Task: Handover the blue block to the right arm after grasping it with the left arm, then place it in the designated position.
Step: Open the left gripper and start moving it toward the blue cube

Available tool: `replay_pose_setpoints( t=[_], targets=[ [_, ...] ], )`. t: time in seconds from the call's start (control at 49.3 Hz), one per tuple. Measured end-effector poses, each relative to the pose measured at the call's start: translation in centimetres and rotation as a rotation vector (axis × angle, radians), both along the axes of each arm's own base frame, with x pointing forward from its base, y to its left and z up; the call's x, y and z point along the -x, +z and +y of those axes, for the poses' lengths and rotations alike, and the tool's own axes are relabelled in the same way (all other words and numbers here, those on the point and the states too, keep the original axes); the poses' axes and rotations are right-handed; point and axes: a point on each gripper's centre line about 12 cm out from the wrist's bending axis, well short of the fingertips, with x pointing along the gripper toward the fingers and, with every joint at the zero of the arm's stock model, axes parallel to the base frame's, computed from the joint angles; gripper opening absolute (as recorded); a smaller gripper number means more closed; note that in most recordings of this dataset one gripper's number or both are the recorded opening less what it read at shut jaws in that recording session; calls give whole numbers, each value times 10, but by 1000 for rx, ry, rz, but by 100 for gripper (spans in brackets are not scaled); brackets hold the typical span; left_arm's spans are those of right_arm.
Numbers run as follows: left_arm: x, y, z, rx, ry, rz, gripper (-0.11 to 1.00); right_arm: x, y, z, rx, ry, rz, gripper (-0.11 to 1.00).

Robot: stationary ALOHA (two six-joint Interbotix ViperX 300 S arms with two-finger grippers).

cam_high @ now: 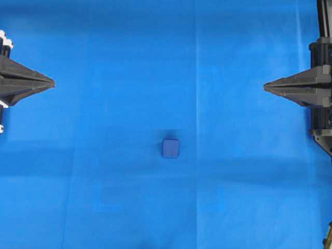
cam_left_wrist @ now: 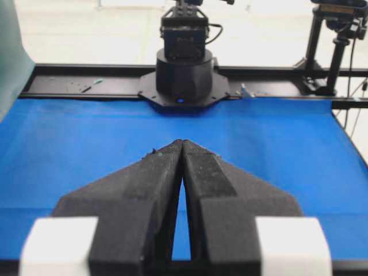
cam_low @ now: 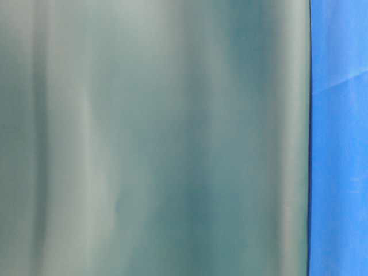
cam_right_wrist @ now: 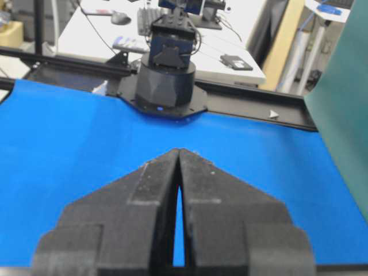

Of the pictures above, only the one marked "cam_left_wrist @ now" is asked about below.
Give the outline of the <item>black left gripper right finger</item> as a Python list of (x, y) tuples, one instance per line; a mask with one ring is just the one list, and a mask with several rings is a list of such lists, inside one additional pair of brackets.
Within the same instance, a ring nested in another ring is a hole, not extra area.
[(205, 275), (260, 275), (255, 218), (301, 217), (297, 200), (190, 140), (182, 158), (192, 259)]

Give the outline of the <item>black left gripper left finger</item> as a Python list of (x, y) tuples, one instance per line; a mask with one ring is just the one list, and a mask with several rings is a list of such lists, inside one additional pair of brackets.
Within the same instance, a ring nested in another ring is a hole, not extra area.
[(182, 181), (182, 140), (62, 196), (53, 217), (95, 216), (92, 275), (145, 275), (171, 261)]

